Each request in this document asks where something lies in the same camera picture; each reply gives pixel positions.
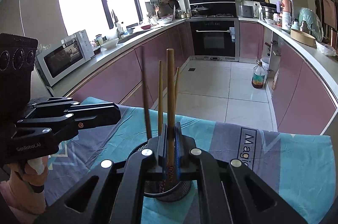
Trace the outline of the left hand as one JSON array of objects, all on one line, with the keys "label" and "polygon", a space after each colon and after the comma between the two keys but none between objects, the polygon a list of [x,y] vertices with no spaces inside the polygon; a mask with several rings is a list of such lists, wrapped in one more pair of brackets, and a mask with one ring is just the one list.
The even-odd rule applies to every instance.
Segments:
[{"label": "left hand", "polygon": [[[44,191],[44,184],[48,176],[49,156],[30,159],[25,164],[11,163],[7,166],[11,170],[11,179],[14,178],[27,187],[29,192],[40,194]],[[38,171],[34,169],[29,162],[39,163]]]}]

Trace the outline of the pink sleeve forearm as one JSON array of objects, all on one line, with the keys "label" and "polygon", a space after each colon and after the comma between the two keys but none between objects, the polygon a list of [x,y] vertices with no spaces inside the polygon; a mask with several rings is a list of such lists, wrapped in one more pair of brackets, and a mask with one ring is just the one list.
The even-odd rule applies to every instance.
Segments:
[{"label": "pink sleeve forearm", "polygon": [[16,176],[1,182],[1,194],[19,223],[33,223],[45,212],[44,192],[32,193]]}]

